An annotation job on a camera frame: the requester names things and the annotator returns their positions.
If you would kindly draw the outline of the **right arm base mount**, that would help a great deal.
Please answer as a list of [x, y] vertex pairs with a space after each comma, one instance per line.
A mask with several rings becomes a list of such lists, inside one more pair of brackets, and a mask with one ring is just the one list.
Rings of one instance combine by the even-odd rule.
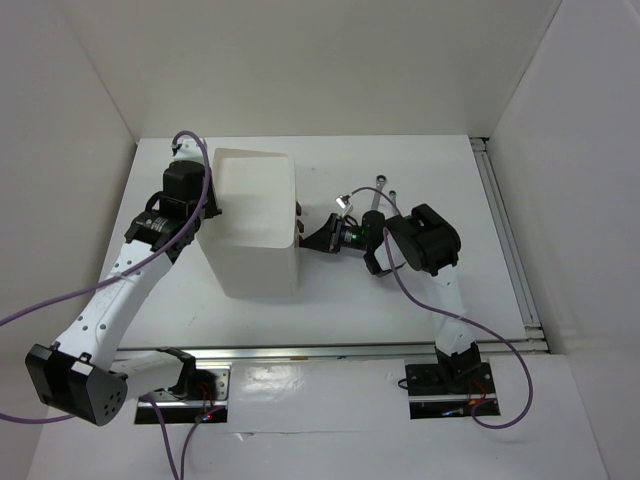
[[482, 361], [472, 373], [452, 380], [437, 362], [409, 363], [397, 386], [408, 395], [412, 420], [499, 416], [500, 406], [490, 364]]

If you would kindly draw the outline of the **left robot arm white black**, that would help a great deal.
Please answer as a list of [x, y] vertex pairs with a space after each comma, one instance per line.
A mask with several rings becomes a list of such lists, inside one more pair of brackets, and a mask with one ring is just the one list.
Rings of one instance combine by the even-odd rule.
[[170, 271], [202, 224], [220, 215], [203, 139], [177, 134], [162, 188], [131, 222], [120, 253], [77, 319], [49, 346], [35, 344], [25, 365], [39, 400], [104, 426], [124, 403], [155, 391], [176, 399], [215, 399], [218, 380], [174, 347], [119, 361], [117, 350], [156, 284]]

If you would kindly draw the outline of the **white drawer cabinet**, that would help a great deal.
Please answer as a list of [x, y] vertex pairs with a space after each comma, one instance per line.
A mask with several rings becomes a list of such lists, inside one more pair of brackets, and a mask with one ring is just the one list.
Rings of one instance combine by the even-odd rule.
[[285, 153], [218, 148], [213, 184], [221, 213], [197, 239], [230, 298], [288, 297], [298, 287], [294, 160]]

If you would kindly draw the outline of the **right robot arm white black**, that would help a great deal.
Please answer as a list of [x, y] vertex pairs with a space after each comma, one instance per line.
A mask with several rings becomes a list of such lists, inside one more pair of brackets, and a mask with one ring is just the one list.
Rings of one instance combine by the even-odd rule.
[[300, 246], [328, 254], [343, 248], [361, 251], [367, 270], [379, 278], [403, 267], [425, 273], [436, 364], [409, 374], [406, 387], [420, 395], [438, 390], [458, 394], [473, 384], [481, 358], [471, 329], [462, 321], [465, 309], [457, 281], [461, 239], [435, 210], [421, 204], [407, 216], [391, 217], [369, 210], [358, 223], [333, 213], [319, 230], [301, 239]]

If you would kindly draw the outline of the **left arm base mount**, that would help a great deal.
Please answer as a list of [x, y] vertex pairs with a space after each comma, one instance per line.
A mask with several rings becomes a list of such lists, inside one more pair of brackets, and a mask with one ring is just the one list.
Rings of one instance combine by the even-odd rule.
[[200, 418], [204, 418], [203, 422], [206, 424], [227, 422], [231, 366], [204, 364], [198, 369], [207, 371], [209, 379], [202, 377], [197, 380], [188, 393], [175, 394], [171, 390], [156, 390], [149, 394], [166, 424], [193, 424]]

